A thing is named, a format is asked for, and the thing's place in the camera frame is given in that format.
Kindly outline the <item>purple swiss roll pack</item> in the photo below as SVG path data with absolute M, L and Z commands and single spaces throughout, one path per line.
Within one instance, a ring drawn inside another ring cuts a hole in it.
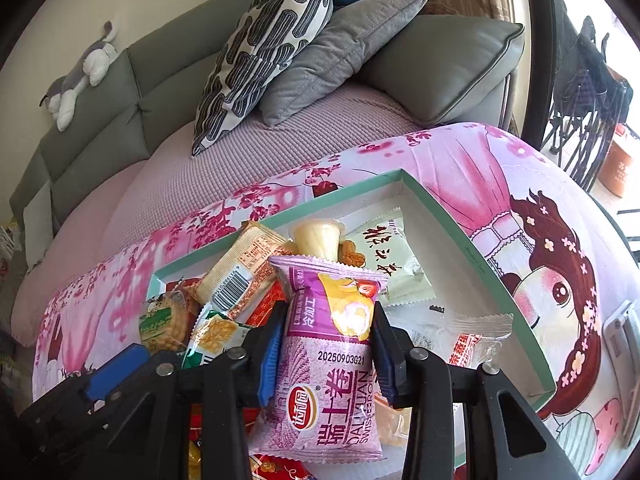
M 303 463 L 382 460 L 370 331 L 386 276 L 308 256 L 270 262 L 284 281 L 288 315 L 276 388 L 250 452 Z

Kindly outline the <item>beige barcode cracker pack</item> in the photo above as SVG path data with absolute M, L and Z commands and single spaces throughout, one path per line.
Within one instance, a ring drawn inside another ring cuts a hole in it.
M 191 296 L 202 306 L 210 304 L 239 321 L 276 279 L 269 258 L 294 252 L 294 244 L 281 234 L 247 221 L 228 252 L 192 287 Z

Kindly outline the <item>green white small snack pack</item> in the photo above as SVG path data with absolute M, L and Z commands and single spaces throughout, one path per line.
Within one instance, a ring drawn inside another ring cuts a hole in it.
M 251 329 L 206 304 L 194 324 L 181 368 L 206 365 L 229 349 L 239 347 Z

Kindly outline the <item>clear green biscuit pack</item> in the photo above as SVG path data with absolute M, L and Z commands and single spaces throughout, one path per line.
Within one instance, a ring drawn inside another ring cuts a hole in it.
M 186 350 L 201 305 L 176 288 L 146 300 L 139 316 L 142 346 L 151 353 Z

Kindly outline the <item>teal white box tray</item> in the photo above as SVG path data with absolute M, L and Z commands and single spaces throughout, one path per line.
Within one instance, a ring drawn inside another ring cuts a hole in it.
M 408 172 L 395 170 L 339 188 L 262 223 L 283 235 L 306 218 L 335 219 L 352 230 L 395 207 L 404 215 L 408 243 L 434 286 L 436 304 L 473 316 L 513 315 L 513 333 L 495 361 L 532 408 L 540 410 L 554 395 L 555 382 L 537 339 L 469 237 Z

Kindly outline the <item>small red snack packet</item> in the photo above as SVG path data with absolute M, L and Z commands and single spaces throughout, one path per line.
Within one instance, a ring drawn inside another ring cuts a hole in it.
M 245 321 L 245 324 L 252 327 L 264 326 L 270 318 L 274 305 L 285 299 L 285 293 L 280 282 L 275 280 L 265 293 L 265 296 L 262 297 L 262 300 L 258 302 L 257 307 Z

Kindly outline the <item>clear red printed wrapper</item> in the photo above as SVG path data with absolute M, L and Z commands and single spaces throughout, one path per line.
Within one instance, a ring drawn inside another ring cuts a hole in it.
M 385 312 L 390 324 L 405 330 L 415 347 L 460 367 L 477 368 L 490 361 L 512 334 L 512 314 L 471 316 L 428 301 L 395 304 Z

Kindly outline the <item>jelly cup with orange lid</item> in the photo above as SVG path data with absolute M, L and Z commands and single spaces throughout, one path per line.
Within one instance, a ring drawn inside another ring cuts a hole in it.
M 291 226 L 290 235 L 299 255 L 336 261 L 344 229 L 337 220 L 310 218 Z

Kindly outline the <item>pink cartoon print cloth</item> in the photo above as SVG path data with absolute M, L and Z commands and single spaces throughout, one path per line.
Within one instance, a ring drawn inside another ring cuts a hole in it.
M 122 248 L 48 301 L 32 392 L 99 367 L 134 341 L 134 310 L 152 273 L 259 221 L 387 171 L 405 170 L 458 222 L 536 324 L 567 307 L 558 336 L 539 333 L 555 396 L 542 417 L 586 479 L 611 479 L 630 461 L 627 395 L 602 335 L 639 297 L 639 270 L 596 202 L 539 152 L 498 128 L 466 122 L 359 145 L 280 172 Z

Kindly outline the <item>pink waffle sofa cover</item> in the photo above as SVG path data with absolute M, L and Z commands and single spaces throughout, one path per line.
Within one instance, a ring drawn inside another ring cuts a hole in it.
M 10 199 L 17 216 L 47 185 L 58 230 L 43 262 L 28 270 L 24 254 L 1 286 L 1 327 L 34 344 L 48 301 L 74 278 L 154 231 L 244 186 L 373 141 L 416 130 L 400 104 L 360 84 L 344 84 L 280 125 L 250 114 L 198 157 L 184 125 L 154 151 L 142 140 L 142 114 L 123 110 L 58 178 L 38 150 Z

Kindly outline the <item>light grey cushion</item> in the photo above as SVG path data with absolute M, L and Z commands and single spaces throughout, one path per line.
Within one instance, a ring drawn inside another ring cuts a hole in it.
M 47 181 L 23 211 L 25 257 L 31 271 L 43 260 L 53 240 L 51 182 Z

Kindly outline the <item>white red rice cracker pack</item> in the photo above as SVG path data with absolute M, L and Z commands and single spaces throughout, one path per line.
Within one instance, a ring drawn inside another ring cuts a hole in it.
M 383 307 L 435 298 L 435 289 L 406 237 L 399 207 L 358 226 L 343 242 L 363 256 L 366 269 L 386 276 L 386 287 L 378 294 Z

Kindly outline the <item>grey fabric sofa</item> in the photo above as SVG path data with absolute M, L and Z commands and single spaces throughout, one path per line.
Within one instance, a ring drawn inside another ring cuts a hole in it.
M 50 175 L 58 178 L 131 105 L 142 114 L 149 152 L 190 126 L 218 52 L 249 5 L 250 0 L 208 0 L 123 50 L 104 81 L 81 93 L 70 128 L 50 130 L 39 142 L 36 151 L 43 151 Z M 520 24 L 420 14 L 344 84 L 384 93 L 417 126 L 496 126 L 502 122 L 506 77 L 518 65 L 523 44 Z

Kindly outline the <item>grey white plush toy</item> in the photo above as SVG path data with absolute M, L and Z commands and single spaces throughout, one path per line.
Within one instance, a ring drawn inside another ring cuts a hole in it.
M 100 84 L 118 58 L 119 53 L 113 44 L 116 34 L 114 23 L 105 22 L 102 36 L 85 48 L 67 75 L 55 79 L 44 92 L 39 106 L 45 107 L 51 114 L 59 132 L 65 131 L 72 122 L 81 92 Z

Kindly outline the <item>grey velvet pillow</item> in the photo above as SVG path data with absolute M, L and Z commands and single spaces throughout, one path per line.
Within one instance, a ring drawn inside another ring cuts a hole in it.
M 279 125 L 328 96 L 394 39 L 428 0 L 358 0 L 335 11 L 326 27 L 268 84 L 262 121 Z

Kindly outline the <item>black white patterned pillow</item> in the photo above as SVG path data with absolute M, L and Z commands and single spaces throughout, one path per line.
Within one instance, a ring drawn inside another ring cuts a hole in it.
M 198 156 L 250 114 L 333 12 L 332 0 L 253 0 L 219 52 L 193 123 Z

